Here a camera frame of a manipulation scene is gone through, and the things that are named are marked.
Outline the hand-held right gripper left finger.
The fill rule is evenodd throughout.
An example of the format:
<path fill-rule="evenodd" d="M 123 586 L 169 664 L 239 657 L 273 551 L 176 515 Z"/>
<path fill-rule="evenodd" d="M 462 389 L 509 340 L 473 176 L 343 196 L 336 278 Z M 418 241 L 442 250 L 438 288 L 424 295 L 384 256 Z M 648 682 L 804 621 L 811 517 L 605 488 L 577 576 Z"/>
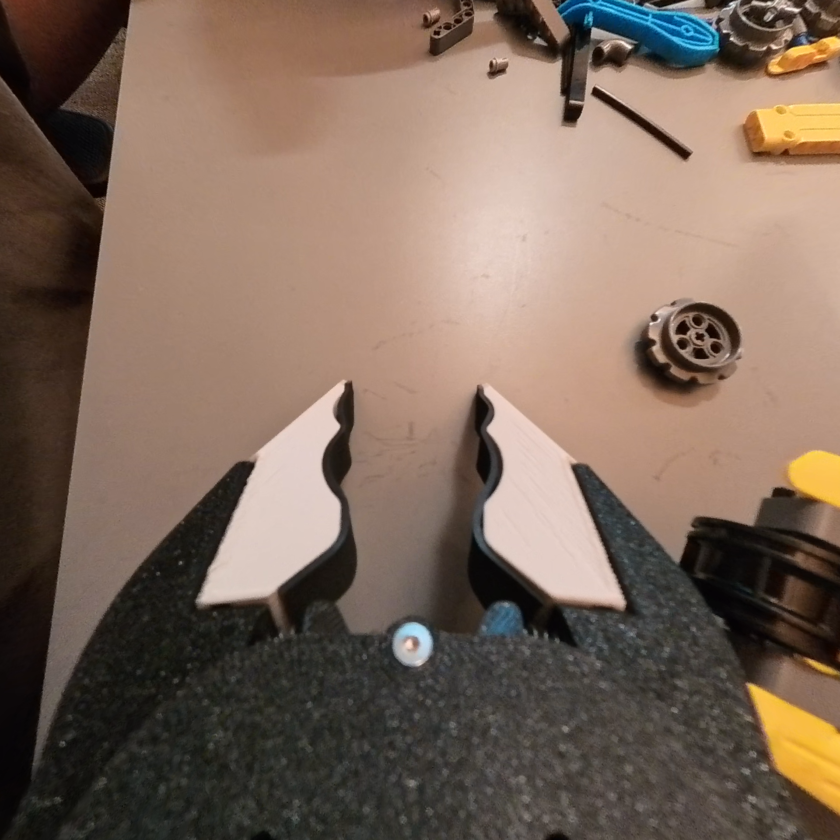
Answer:
<path fill-rule="evenodd" d="M 264 606 L 285 632 L 311 603 L 348 591 L 356 548 L 341 485 L 353 425 L 353 384 L 340 381 L 257 450 L 198 608 Z"/>

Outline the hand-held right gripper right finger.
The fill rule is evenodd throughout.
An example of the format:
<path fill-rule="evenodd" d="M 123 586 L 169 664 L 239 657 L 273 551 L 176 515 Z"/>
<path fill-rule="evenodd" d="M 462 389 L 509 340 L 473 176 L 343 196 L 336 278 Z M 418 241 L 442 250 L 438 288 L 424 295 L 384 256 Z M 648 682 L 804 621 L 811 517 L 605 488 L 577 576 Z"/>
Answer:
<path fill-rule="evenodd" d="M 480 487 L 467 570 L 478 602 L 510 602 L 526 623 L 565 607 L 624 613 L 579 463 L 493 386 L 477 386 L 474 407 Z"/>

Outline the dark gray toy wheel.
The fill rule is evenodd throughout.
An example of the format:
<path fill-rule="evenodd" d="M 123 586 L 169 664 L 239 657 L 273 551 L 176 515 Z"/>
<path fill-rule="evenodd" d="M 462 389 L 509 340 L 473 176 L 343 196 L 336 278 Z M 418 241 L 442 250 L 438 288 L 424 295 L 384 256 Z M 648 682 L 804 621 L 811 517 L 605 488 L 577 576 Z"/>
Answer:
<path fill-rule="evenodd" d="M 737 370 L 742 331 L 729 311 L 707 301 L 681 298 L 654 311 L 640 340 L 644 357 L 679 385 L 713 385 Z"/>
<path fill-rule="evenodd" d="M 718 59 L 731 66 L 765 66 L 791 42 L 800 7 L 785 1 L 736 1 L 713 19 Z"/>

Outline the yellow toy vehicle model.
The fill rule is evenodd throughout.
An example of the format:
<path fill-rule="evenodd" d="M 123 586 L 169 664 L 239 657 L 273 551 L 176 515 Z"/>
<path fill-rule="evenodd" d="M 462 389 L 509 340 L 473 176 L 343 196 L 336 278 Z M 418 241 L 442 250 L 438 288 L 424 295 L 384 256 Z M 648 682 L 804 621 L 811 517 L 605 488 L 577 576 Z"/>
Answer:
<path fill-rule="evenodd" d="M 839 456 L 787 467 L 752 524 L 693 520 L 680 559 L 741 660 L 773 765 L 839 811 Z"/>

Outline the person's brown shirt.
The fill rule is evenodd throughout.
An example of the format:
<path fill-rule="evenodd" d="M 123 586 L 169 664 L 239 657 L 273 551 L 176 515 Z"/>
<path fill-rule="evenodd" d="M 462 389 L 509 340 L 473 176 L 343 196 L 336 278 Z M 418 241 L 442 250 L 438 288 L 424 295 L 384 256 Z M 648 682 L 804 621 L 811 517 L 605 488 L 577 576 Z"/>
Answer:
<path fill-rule="evenodd" d="M 2 594 L 53 573 L 102 212 L 2 81 Z"/>

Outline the thin black rod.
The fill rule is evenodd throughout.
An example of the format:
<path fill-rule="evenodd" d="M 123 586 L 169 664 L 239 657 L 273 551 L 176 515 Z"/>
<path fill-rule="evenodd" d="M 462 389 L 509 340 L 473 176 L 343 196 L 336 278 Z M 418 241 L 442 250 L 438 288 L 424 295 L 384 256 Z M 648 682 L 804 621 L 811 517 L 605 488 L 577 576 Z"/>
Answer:
<path fill-rule="evenodd" d="M 686 143 L 683 143 L 654 120 L 651 120 L 608 90 L 598 85 L 593 85 L 591 95 L 597 101 L 605 104 L 609 109 L 620 114 L 625 120 L 646 132 L 646 134 L 664 145 L 664 147 L 677 154 L 681 160 L 687 161 L 693 154 L 693 150 Z"/>

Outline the person's dark shoe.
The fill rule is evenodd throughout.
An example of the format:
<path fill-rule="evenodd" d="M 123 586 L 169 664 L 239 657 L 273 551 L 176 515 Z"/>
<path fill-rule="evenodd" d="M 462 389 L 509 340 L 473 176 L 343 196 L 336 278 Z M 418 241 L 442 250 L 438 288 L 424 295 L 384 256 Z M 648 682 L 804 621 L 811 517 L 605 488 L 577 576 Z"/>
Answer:
<path fill-rule="evenodd" d="M 41 123 L 42 130 L 73 174 L 93 196 L 108 188 L 113 127 L 99 117 L 58 109 Z"/>

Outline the long black beam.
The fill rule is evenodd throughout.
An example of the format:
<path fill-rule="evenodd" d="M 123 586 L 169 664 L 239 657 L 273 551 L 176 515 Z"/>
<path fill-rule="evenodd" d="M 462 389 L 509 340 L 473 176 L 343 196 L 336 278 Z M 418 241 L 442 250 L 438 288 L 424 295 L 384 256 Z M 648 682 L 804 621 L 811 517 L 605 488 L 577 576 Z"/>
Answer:
<path fill-rule="evenodd" d="M 567 125 L 577 123 L 585 105 L 591 35 L 592 30 L 588 27 L 572 27 L 570 38 L 564 48 L 561 69 L 562 119 Z"/>

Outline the long yellow ribbed panel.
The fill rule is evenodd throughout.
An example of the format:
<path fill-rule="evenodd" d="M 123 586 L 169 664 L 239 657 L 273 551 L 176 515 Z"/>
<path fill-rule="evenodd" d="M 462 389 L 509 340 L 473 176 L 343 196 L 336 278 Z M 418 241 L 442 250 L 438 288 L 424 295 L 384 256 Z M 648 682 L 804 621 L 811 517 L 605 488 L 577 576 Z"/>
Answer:
<path fill-rule="evenodd" d="M 743 123 L 754 154 L 839 154 L 839 104 L 802 103 L 752 111 Z"/>

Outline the thin gray angled beam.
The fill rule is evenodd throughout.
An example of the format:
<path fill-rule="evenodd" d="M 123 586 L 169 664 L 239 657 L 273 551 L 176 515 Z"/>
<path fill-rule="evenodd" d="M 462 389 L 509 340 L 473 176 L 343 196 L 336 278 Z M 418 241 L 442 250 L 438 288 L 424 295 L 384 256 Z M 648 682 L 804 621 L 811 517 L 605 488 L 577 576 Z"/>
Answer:
<path fill-rule="evenodd" d="M 473 1 L 457 1 L 453 14 L 447 19 L 443 18 L 441 12 L 440 21 L 427 29 L 429 33 L 429 54 L 440 56 L 472 35 L 475 20 L 476 10 Z"/>

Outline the thick gray bent beam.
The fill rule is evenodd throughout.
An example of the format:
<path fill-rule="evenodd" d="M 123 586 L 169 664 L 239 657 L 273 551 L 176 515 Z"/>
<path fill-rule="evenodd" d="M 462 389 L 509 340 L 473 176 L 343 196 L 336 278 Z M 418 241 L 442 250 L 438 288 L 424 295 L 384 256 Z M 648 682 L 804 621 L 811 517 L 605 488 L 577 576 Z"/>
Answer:
<path fill-rule="evenodd" d="M 571 31 L 554 2 L 496 1 L 496 6 L 499 14 L 516 20 L 554 51 L 561 51 L 566 46 Z"/>

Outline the blue brick separator tool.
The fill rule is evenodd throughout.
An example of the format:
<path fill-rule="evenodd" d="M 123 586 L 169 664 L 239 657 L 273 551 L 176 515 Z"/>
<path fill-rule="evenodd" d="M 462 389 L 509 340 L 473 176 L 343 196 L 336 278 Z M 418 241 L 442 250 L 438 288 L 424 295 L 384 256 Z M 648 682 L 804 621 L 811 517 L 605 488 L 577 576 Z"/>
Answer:
<path fill-rule="evenodd" d="M 717 30 L 693 14 L 624 1 L 566 1 L 559 14 L 569 25 L 590 25 L 630 39 L 673 67 L 706 65 L 719 52 Z"/>

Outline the small yellow curved piece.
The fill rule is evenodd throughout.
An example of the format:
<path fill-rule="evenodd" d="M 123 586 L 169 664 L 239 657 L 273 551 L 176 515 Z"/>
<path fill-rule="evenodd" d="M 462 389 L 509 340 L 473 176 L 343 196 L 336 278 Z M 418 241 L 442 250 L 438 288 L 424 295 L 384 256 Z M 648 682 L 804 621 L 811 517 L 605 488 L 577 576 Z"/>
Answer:
<path fill-rule="evenodd" d="M 838 55 L 839 37 L 819 38 L 807 44 L 797 44 L 772 58 L 765 72 L 772 77 L 787 75 L 823 65 Z"/>

